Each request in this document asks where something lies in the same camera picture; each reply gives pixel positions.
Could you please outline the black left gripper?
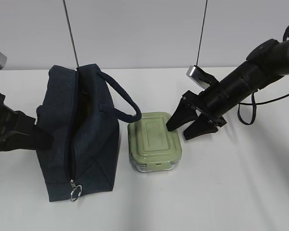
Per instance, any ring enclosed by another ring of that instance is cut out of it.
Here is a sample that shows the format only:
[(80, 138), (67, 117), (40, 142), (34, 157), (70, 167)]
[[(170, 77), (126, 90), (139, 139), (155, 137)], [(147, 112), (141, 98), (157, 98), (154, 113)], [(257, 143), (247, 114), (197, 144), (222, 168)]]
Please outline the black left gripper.
[(4, 104), (0, 93), (0, 152), (16, 149), (50, 149), (53, 136), (35, 125), (36, 119)]

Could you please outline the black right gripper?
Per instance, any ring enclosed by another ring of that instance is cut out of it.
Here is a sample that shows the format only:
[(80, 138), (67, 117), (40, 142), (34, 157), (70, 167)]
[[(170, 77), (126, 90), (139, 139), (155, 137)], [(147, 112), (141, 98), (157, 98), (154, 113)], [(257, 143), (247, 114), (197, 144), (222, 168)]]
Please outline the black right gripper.
[(216, 127), (226, 124), (225, 114), (226, 88), (221, 82), (209, 86), (206, 90), (195, 94), (188, 90), (182, 98), (174, 114), (166, 123), (168, 131), (174, 131), (182, 125), (194, 121), (183, 132), (184, 138), (190, 140), (201, 135), (216, 133)]

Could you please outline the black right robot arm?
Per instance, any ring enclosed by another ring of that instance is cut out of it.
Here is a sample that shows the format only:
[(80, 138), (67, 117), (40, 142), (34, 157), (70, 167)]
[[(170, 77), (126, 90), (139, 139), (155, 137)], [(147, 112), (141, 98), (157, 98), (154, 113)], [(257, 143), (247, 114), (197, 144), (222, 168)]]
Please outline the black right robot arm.
[(289, 40), (270, 39), (255, 48), (246, 61), (221, 81), (200, 67), (191, 66), (187, 76), (203, 88), (199, 94), (182, 95), (174, 114), (166, 123), (173, 131), (191, 122), (184, 138), (215, 133), (226, 124), (223, 115), (258, 90), (289, 75)]

